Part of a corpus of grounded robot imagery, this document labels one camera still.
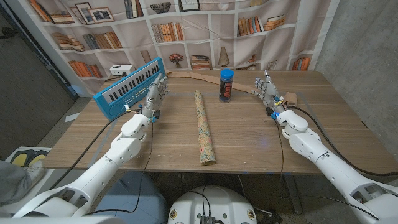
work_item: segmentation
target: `yellow object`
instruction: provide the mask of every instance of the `yellow object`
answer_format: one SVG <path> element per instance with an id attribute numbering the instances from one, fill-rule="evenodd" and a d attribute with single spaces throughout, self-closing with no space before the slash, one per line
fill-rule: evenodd
<path id="1" fill-rule="evenodd" d="M 15 159 L 12 161 L 12 164 L 23 167 L 25 165 L 25 161 L 27 159 L 27 154 L 19 154 L 18 156 L 15 157 Z"/>
<path id="2" fill-rule="evenodd" d="M 32 166 L 33 164 L 35 164 L 35 162 L 37 162 L 39 159 L 44 159 L 45 155 L 41 154 L 36 156 L 34 159 L 32 159 L 32 161 L 29 163 L 29 166 Z"/>

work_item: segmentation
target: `small white device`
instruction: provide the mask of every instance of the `small white device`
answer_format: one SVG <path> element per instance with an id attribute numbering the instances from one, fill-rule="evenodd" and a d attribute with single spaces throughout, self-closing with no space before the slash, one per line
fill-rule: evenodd
<path id="1" fill-rule="evenodd" d="M 136 70 L 134 65 L 112 65 L 110 68 L 112 75 L 123 75 L 124 72 L 128 74 Z"/>

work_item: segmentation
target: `blue keyboard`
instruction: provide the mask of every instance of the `blue keyboard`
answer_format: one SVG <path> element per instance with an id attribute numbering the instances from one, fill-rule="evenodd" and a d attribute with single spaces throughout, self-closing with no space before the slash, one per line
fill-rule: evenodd
<path id="1" fill-rule="evenodd" d="M 124 105 L 132 106 L 143 99 L 160 73 L 164 77 L 165 71 L 162 59 L 157 57 L 95 94 L 93 98 L 106 118 L 112 120 L 126 111 Z"/>

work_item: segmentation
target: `robotic arm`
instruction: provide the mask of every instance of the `robotic arm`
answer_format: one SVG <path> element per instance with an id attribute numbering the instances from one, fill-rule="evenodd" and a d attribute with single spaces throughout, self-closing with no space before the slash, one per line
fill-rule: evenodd
<path id="1" fill-rule="evenodd" d="M 259 91 L 253 93 L 262 99 L 267 110 L 273 111 L 271 117 L 284 127 L 282 134 L 291 148 L 313 162 L 348 203 L 372 214 L 353 208 L 361 223 L 398 218 L 398 188 L 365 178 L 329 151 L 319 135 L 308 128 L 305 119 L 285 108 L 267 71 L 264 74 L 264 80 L 257 78 L 255 82 Z"/>
<path id="2" fill-rule="evenodd" d="M 141 114 L 135 114 L 112 141 L 109 151 L 84 172 L 76 181 L 33 198 L 13 217 L 48 216 L 80 217 L 86 214 L 95 198 L 116 171 L 140 151 L 145 141 L 145 130 L 160 116 L 159 107 L 169 91 L 167 77 L 160 74 L 150 87 Z"/>

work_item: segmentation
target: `wrapping paper roll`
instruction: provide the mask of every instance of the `wrapping paper roll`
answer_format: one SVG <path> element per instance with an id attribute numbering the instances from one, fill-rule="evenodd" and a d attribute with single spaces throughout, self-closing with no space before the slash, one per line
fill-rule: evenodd
<path id="1" fill-rule="evenodd" d="M 213 145 L 211 142 L 205 105 L 203 104 L 203 97 L 199 90 L 196 90 L 194 92 L 194 95 L 195 95 L 195 103 L 197 105 L 200 163 L 202 165 L 212 165 L 216 163 L 216 156 L 214 155 Z"/>
<path id="2" fill-rule="evenodd" d="M 284 102 L 287 106 L 297 106 L 297 95 L 287 92 L 284 96 Z"/>

